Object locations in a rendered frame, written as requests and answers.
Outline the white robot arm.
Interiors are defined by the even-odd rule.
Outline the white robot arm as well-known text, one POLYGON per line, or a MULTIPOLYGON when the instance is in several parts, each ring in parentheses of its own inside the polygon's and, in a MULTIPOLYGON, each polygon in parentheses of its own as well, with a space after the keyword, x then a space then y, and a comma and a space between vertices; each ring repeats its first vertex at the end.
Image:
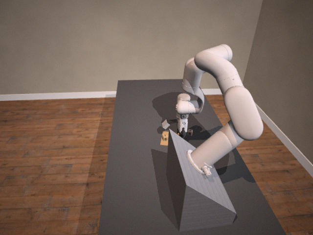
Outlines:
POLYGON ((197 53, 185 63, 182 89, 198 97, 198 100, 190 100, 188 94, 179 94, 177 97, 177 117, 187 118, 189 114, 199 114, 204 105, 204 95, 199 85, 205 72, 215 77, 224 96, 224 105, 231 120, 194 151, 186 152, 194 169, 206 177, 212 175, 210 169, 215 162, 243 140, 256 140, 263 132, 263 123, 254 100, 243 86, 236 68, 230 63, 231 59, 232 50, 225 44, 197 53))

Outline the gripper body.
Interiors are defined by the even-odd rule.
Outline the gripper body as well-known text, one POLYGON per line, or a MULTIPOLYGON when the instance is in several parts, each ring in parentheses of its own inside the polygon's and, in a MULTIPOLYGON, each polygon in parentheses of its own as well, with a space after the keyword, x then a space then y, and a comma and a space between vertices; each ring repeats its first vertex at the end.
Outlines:
MULTIPOLYGON (((177 116, 176 116, 177 117, 177 116)), ((187 117, 188 118, 188 117, 187 117)), ((187 118, 179 118, 177 117, 177 121, 178 123, 176 123, 178 131, 181 133, 182 128, 184 128, 185 132, 187 132, 187 124, 188 124, 188 120, 187 118)))

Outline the orange flat mat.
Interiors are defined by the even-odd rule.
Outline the orange flat mat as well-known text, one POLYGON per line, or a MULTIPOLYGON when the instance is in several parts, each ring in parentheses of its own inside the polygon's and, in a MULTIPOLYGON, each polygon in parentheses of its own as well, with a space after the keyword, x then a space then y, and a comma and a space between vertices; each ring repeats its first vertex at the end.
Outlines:
MULTIPOLYGON (((169 132, 163 131, 162 134, 163 134, 163 135, 167 134, 167 136, 169 137, 169 132)), ((168 146, 168 140, 167 140, 167 141, 163 141, 163 138, 161 138, 161 143, 160 143, 160 145, 168 146)))

